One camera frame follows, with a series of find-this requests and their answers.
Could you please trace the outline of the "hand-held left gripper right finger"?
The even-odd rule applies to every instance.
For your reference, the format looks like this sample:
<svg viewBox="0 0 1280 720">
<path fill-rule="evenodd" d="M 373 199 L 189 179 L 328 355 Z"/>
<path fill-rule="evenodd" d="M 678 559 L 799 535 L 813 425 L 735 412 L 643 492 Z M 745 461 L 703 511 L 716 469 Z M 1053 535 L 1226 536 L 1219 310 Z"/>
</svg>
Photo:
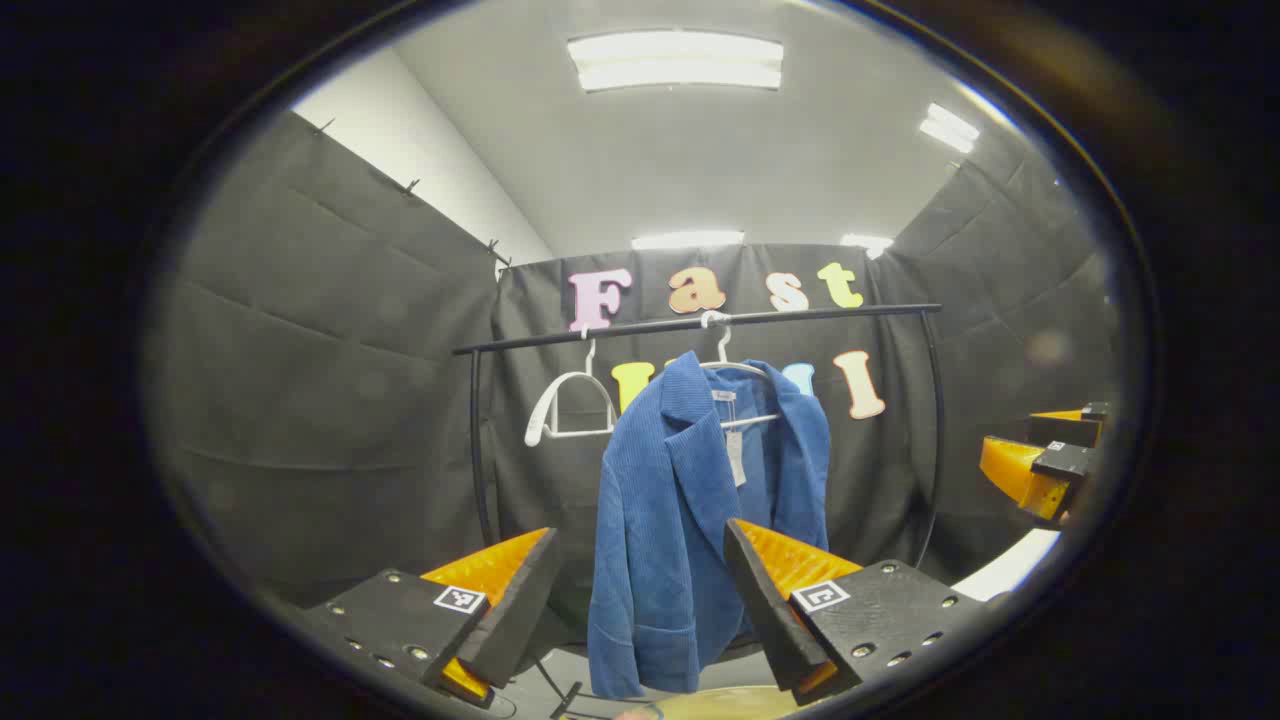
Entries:
<svg viewBox="0 0 1280 720">
<path fill-rule="evenodd" d="M 902 684 L 988 616 L 986 601 L 896 559 L 860 566 L 742 519 L 723 546 L 776 684 L 800 706 Z"/>
</svg>

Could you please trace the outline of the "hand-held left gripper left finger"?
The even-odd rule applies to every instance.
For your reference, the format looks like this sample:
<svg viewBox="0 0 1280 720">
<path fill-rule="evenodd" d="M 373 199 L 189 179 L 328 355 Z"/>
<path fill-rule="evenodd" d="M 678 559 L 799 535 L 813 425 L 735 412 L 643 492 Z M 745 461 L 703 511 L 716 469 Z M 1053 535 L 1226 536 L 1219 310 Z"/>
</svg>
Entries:
<svg viewBox="0 0 1280 720">
<path fill-rule="evenodd" d="M 302 616 L 415 687 L 488 708 L 517 675 L 563 561 L 559 532 L 544 527 L 422 574 L 384 569 Z"/>
</svg>

